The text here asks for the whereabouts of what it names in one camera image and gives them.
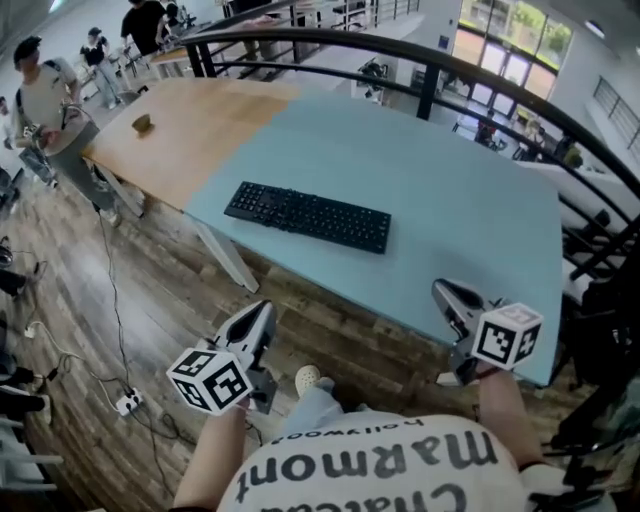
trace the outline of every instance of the floor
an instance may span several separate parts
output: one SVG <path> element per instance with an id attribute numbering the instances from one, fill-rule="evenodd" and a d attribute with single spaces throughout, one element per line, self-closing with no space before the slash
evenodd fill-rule
<path id="1" fill-rule="evenodd" d="M 99 124 L 113 112 L 96 110 Z M 338 397 L 349 406 L 366 402 L 374 408 L 409 416 L 457 414 L 474 418 L 477 391 L 434 384 L 447 369 L 447 351 L 398 325 L 312 285 L 248 251 L 241 252 L 260 282 L 256 295 L 236 286 L 207 253 L 179 213 L 147 200 L 137 219 L 123 210 L 117 229 L 102 223 L 91 206 L 60 177 L 56 190 L 24 180 L 22 198 L 12 214 L 4 212 L 0 235 L 7 235 L 16 254 L 16 271 L 46 261 L 46 270 L 19 301 L 0 297 L 11 327 L 10 346 L 19 361 L 37 373 L 56 367 L 59 353 L 41 328 L 35 339 L 22 336 L 30 320 L 41 320 L 57 343 L 81 354 L 104 377 L 122 376 L 114 290 L 109 280 L 111 253 L 124 329 L 124 351 L 131 384 L 144 395 L 136 418 L 152 421 L 168 433 L 163 413 L 171 414 L 183 438 L 195 438 L 204 416 L 180 403 L 165 371 L 200 336 L 211 335 L 240 308 L 261 299 L 278 312 L 277 342 L 266 364 L 280 384 L 269 416 L 252 414 L 247 453 L 260 438 L 268 441 L 295 404 L 293 377 L 313 363 L 337 383 Z M 74 510 L 104 507 L 109 512 L 166 509 L 171 497 L 154 462 L 149 431 L 136 418 L 114 412 L 88 368 L 74 361 L 48 384 L 54 421 L 27 418 L 27 438 L 39 453 L 65 458 L 51 477 Z M 589 394 L 569 393 L 570 369 L 552 389 L 536 391 L 522 384 L 531 418 L 548 441 L 564 417 Z M 106 384 L 111 400 L 122 391 Z M 156 436 L 157 458 L 171 491 L 192 451 L 184 439 Z"/>

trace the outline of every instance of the black cable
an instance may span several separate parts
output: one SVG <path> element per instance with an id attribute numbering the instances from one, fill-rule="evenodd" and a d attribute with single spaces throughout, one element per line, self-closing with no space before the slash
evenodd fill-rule
<path id="1" fill-rule="evenodd" d="M 120 319 L 120 312 L 118 311 L 118 288 L 116 287 L 115 278 L 113 276 L 113 259 L 111 258 L 111 251 L 109 251 L 109 245 L 107 244 L 107 233 L 104 230 L 104 224 L 102 223 L 102 217 L 100 217 L 100 229 L 102 230 L 102 240 L 104 241 L 104 250 L 109 258 L 109 281 L 111 281 L 111 287 L 113 288 L 113 310 L 116 313 L 116 319 L 118 320 L 118 347 L 120 348 L 120 355 L 122 356 L 122 364 L 124 365 L 124 380 L 127 384 L 127 391 L 131 391 L 133 388 L 129 383 L 129 364 L 127 363 L 127 355 L 124 351 L 124 328 L 122 327 L 122 320 Z"/>
<path id="2" fill-rule="evenodd" d="M 131 411 L 131 416 L 133 416 L 133 418 L 140 423 L 140 425 L 142 425 L 143 427 L 145 427 L 146 429 L 149 430 L 149 434 L 151 435 L 151 447 L 153 448 L 153 460 L 156 463 L 156 467 L 158 468 L 158 471 L 160 472 L 160 477 L 162 478 L 162 485 L 165 489 L 165 491 L 167 491 L 169 493 L 169 496 L 173 497 L 175 496 L 173 494 L 173 492 L 171 491 L 171 489 L 169 488 L 169 484 L 167 483 L 167 476 L 164 473 L 164 470 L 162 469 L 162 466 L 160 465 L 160 460 L 158 459 L 158 447 L 156 446 L 156 434 L 157 432 L 153 429 L 153 423 L 151 421 L 151 415 L 144 409 L 142 409 L 142 412 L 147 416 L 147 419 L 149 420 L 149 425 L 145 425 L 144 423 L 142 423 L 142 421 L 140 421 L 140 419 L 135 415 L 135 413 L 133 411 Z"/>

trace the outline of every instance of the ceiling light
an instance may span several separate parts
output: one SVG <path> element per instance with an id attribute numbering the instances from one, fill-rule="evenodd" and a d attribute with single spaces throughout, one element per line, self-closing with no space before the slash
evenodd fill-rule
<path id="1" fill-rule="evenodd" d="M 595 35 L 597 35 L 600 39 L 604 39 L 604 31 L 602 27 L 598 25 L 595 21 L 589 20 L 584 22 L 585 26 L 591 30 Z"/>
<path id="2" fill-rule="evenodd" d="M 55 11 L 63 3 L 64 3 L 64 0 L 53 0 L 53 3 L 51 4 L 51 7 L 49 7 L 49 12 Z"/>

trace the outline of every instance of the light blue tabletop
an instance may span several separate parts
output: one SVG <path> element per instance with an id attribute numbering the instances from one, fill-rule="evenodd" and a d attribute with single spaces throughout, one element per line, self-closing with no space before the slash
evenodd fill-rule
<path id="1" fill-rule="evenodd" d="M 224 215 L 242 181 L 392 215 L 384 255 Z M 544 178 L 446 129 L 337 94 L 291 101 L 192 197 L 186 212 L 237 243 L 410 329 L 452 344 L 437 278 L 544 318 L 527 380 L 549 381 L 562 297 L 557 193 Z"/>

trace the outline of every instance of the sneaker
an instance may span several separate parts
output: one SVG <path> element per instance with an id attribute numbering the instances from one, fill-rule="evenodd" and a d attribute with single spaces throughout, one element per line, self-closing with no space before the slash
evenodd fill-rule
<path id="1" fill-rule="evenodd" d="M 320 370 L 313 365 L 303 366 L 296 373 L 296 391 L 302 398 L 309 388 L 312 388 L 320 380 Z"/>
<path id="2" fill-rule="evenodd" d="M 44 400 L 44 409 L 38 411 L 38 414 L 42 415 L 42 419 L 47 425 L 51 425 L 52 415 L 51 415 L 51 398 L 49 395 L 36 395 Z"/>
<path id="3" fill-rule="evenodd" d="M 100 210 L 100 215 L 114 228 L 117 228 L 122 222 L 122 217 L 115 209 L 108 211 Z"/>

